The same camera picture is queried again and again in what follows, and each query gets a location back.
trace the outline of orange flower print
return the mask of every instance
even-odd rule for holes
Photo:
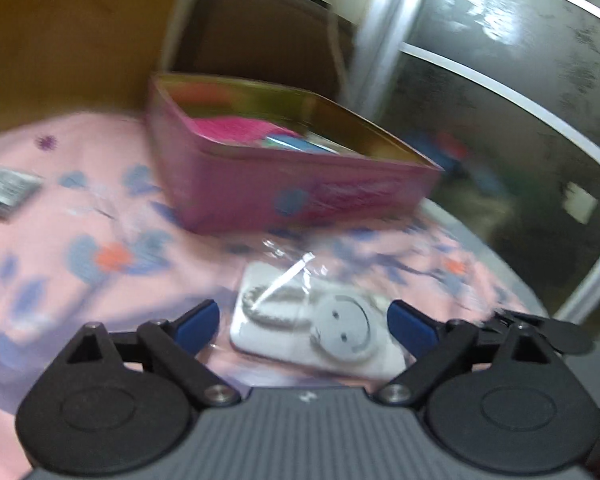
[[[122,270],[131,263],[129,250],[118,242],[113,242],[101,248],[95,256],[96,265],[106,272]]]
[[[466,266],[464,263],[454,260],[452,258],[445,258],[445,269],[452,274],[464,274]]]

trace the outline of gray gripper base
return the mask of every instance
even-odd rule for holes
[[[447,455],[422,430],[413,412],[379,406],[362,389],[256,388],[238,406],[203,413],[194,430],[168,456],[114,478],[496,480],[506,477],[472,468]],[[583,469],[573,467],[538,478],[591,477]],[[67,479],[42,470],[35,470],[27,477],[27,480]]]

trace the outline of blue gripper pad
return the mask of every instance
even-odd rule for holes
[[[386,323],[390,334],[398,343],[416,359],[420,359],[438,344],[438,333],[435,329],[437,321],[430,320],[431,324],[428,324],[424,321],[424,314],[417,316],[412,310],[413,308],[403,301],[393,301],[386,311]]]
[[[209,344],[220,325],[220,308],[215,301],[201,303],[191,313],[174,322],[174,341],[195,355]]]

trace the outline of white round component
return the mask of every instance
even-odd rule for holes
[[[356,363],[376,351],[372,306],[363,296],[327,293],[314,309],[312,342],[338,361]]]

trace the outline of metal screw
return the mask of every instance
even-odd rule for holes
[[[400,404],[411,397],[411,390],[402,384],[388,384],[378,394],[385,404]]]
[[[225,384],[214,384],[205,390],[205,397],[214,404],[233,402],[236,396],[237,392]]]
[[[445,323],[445,328],[447,332],[451,332],[455,327],[465,324],[467,324],[467,322],[464,319],[450,319]]]

